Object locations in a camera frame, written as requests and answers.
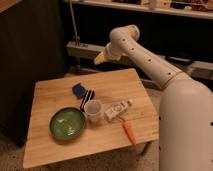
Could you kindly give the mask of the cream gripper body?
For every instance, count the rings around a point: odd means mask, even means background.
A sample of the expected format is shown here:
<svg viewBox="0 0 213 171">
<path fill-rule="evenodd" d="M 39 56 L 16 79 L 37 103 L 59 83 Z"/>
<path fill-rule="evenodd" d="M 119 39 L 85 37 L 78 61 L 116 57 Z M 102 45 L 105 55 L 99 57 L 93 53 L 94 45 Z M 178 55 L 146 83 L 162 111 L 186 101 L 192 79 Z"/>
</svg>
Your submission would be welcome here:
<svg viewBox="0 0 213 171">
<path fill-rule="evenodd" d="M 103 62 L 106 62 L 110 59 L 109 48 L 106 47 L 102 52 L 100 52 L 94 59 L 94 64 L 99 65 Z"/>
</svg>

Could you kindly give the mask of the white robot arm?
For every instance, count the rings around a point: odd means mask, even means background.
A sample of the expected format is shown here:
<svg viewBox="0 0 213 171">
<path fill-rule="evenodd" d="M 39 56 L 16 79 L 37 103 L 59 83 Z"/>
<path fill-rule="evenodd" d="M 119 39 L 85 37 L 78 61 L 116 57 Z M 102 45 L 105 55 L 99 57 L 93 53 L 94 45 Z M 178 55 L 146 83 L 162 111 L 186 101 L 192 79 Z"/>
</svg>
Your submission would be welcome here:
<svg viewBox="0 0 213 171">
<path fill-rule="evenodd" d="M 163 90 L 159 107 L 159 170 L 213 171 L 213 92 L 137 43 L 135 25 L 117 27 L 96 64 L 128 56 Z"/>
</svg>

